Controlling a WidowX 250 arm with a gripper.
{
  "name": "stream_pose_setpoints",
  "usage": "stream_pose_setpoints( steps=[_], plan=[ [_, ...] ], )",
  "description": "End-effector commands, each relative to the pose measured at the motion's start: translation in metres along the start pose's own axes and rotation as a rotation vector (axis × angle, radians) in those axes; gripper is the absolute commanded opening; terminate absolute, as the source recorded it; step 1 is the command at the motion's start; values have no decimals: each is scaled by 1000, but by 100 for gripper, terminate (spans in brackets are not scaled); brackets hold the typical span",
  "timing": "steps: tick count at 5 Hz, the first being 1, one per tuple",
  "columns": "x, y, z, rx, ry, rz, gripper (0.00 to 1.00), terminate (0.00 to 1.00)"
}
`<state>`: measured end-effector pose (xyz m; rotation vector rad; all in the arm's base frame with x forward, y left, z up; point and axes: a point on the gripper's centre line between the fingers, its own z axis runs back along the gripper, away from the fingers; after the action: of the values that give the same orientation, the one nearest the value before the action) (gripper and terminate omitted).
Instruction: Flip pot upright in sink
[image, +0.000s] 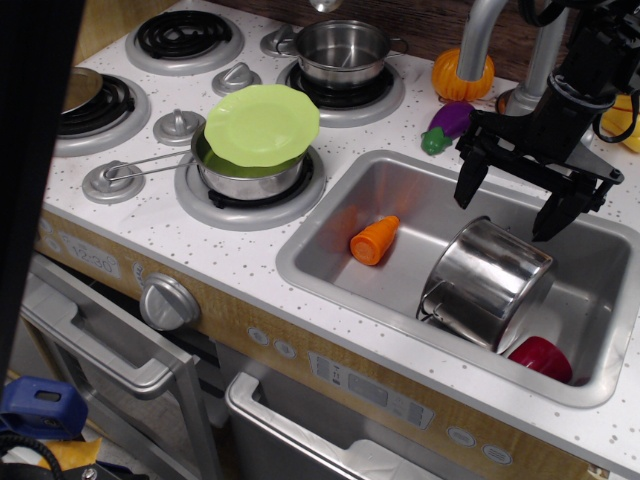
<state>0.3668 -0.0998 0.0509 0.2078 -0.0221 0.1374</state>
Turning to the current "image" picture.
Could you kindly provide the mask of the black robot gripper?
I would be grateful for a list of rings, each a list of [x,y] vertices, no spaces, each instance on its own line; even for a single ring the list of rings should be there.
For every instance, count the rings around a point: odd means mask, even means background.
[[[463,165],[454,199],[466,209],[493,166],[553,193],[538,212],[533,241],[551,240],[590,205],[624,181],[624,175],[581,143],[615,96],[589,98],[559,75],[533,112],[523,116],[474,111],[458,141]]]

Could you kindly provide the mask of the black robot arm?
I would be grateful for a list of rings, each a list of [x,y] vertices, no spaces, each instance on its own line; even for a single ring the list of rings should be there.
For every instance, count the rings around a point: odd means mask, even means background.
[[[636,1],[521,1],[523,20],[539,30],[526,81],[505,113],[474,111],[456,148],[463,165],[454,198],[466,208],[495,167],[549,192],[533,238],[547,241],[580,214],[598,210],[623,174],[583,144],[600,130],[620,94],[639,112],[639,4]]]

